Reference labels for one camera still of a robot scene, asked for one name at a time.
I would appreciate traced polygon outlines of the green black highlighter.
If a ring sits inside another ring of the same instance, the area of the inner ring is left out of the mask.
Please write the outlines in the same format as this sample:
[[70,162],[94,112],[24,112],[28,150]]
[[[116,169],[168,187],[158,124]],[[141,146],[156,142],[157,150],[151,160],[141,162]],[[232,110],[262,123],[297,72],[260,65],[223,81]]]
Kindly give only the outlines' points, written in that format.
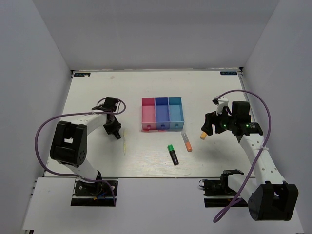
[[173,161],[173,164],[174,164],[175,166],[178,165],[179,162],[178,162],[178,159],[177,159],[177,156],[176,156],[176,152],[175,152],[175,150],[174,150],[173,145],[168,145],[168,146],[167,146],[167,149],[168,149],[168,151],[169,151],[169,154],[170,154],[170,157],[171,157],[171,159],[172,159],[172,161]]

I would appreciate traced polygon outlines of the grey orange marker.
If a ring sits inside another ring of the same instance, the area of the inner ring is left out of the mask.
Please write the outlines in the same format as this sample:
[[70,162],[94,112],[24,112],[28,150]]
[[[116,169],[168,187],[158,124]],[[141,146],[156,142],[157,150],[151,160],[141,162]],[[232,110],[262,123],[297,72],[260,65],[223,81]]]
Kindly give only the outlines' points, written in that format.
[[192,149],[192,146],[190,144],[190,141],[188,139],[186,132],[181,132],[181,135],[182,135],[182,139],[184,141],[184,144],[186,146],[187,152],[191,152],[193,149]]

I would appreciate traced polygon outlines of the yellow slim highlighter pen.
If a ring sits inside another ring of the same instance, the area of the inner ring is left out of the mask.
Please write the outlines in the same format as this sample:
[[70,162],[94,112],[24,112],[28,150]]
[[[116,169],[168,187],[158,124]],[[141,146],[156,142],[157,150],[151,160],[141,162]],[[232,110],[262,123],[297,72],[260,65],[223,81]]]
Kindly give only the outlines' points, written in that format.
[[123,130],[123,155],[126,155],[126,129]]

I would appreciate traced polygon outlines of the orange pink highlighter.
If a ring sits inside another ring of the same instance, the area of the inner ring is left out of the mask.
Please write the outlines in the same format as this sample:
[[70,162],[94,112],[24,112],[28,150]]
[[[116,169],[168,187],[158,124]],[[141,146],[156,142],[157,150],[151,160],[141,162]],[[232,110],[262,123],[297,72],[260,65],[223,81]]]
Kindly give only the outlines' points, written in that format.
[[205,132],[202,132],[200,135],[200,138],[204,140],[206,137],[207,137],[207,134]]

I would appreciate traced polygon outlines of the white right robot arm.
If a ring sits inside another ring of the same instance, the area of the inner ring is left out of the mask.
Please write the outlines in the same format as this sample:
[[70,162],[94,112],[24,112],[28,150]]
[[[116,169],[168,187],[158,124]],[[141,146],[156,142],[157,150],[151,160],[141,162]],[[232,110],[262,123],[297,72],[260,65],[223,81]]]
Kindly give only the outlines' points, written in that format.
[[298,189],[286,182],[263,145],[263,131],[258,123],[251,121],[249,103],[234,101],[230,109],[224,97],[213,102],[217,110],[205,115],[201,137],[230,131],[244,150],[255,178],[249,178],[238,169],[224,170],[218,180],[199,182],[205,196],[233,196],[233,205],[246,202],[252,219],[256,221],[291,220]]

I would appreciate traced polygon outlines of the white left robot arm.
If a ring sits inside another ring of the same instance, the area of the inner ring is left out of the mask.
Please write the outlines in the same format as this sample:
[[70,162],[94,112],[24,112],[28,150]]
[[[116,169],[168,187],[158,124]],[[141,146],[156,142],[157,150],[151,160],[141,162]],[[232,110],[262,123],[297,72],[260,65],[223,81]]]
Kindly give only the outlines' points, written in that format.
[[69,168],[74,174],[86,181],[86,189],[94,195],[103,189],[101,174],[96,170],[87,157],[87,137],[99,127],[107,134],[120,139],[121,124],[113,112],[117,110],[117,101],[112,104],[102,104],[93,108],[108,114],[90,114],[72,121],[60,121],[57,124],[52,146],[51,159]]

